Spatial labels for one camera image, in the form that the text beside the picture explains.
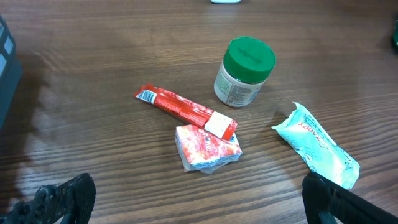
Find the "green 3M gloves packet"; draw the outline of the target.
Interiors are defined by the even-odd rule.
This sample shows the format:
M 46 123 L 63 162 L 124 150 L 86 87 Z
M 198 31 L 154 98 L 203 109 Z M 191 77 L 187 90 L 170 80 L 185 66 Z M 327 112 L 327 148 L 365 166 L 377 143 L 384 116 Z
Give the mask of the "green 3M gloves packet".
M 394 32 L 393 32 L 391 41 L 392 41 L 393 48 L 395 50 L 397 50 L 398 49 L 398 21 L 395 21 Z

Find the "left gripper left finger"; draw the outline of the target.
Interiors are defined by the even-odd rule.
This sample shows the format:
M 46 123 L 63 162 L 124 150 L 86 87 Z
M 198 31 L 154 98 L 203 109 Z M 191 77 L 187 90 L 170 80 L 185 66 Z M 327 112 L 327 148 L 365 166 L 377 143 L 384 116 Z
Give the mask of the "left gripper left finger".
M 2 224 L 87 224 L 96 198 L 96 187 L 88 173 L 56 185 L 43 185 L 33 200 L 20 201 L 7 214 Z

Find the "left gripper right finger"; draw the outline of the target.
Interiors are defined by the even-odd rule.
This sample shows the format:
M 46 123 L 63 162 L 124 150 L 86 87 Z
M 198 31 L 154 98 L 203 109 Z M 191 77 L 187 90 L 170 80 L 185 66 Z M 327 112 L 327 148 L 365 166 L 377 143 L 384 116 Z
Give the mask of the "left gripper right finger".
M 302 197 L 308 224 L 390 224 L 397 217 L 367 202 L 316 172 L 302 182 Z

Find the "red tissue box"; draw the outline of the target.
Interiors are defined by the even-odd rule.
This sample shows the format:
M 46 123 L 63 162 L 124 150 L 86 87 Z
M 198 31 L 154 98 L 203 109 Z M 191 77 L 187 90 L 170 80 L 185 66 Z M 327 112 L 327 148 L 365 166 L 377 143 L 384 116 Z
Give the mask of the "red tissue box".
M 235 135 L 226 141 L 192 124 L 176 127 L 175 142 L 186 172 L 211 174 L 243 153 Z

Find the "mint tissue pack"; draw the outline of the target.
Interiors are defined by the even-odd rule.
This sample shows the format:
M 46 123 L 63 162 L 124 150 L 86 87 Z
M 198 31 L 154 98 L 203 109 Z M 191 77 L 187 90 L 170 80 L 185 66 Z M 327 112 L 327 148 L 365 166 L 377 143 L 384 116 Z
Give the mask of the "mint tissue pack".
M 304 160 L 309 169 L 345 189 L 353 188 L 360 165 L 323 129 L 300 103 L 289 117 L 272 128 Z

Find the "grey plastic mesh basket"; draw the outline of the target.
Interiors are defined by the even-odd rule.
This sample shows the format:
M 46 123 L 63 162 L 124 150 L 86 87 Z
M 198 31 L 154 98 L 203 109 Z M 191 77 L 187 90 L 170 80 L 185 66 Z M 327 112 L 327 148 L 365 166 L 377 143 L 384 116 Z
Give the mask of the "grey plastic mesh basket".
M 16 57 L 16 43 L 6 21 L 1 17 L 1 127 L 22 76 L 22 65 Z

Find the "chicken seasoning jar green lid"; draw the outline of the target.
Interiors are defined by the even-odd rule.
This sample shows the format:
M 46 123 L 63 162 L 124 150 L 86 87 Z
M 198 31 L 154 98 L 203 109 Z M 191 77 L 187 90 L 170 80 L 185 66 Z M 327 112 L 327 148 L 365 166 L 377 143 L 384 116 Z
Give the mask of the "chicken seasoning jar green lid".
M 236 108 L 248 105 L 275 67 L 276 56 L 263 41 L 253 37 L 233 39 L 218 70 L 214 91 L 224 104 Z

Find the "long red sachet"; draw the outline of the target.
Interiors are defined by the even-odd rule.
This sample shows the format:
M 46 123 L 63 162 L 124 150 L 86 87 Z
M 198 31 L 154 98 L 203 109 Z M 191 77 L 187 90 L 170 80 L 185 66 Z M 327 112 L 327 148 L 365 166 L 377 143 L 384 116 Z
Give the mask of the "long red sachet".
M 141 86 L 134 96 L 226 141 L 233 138 L 238 126 L 237 122 L 228 116 L 151 84 Z

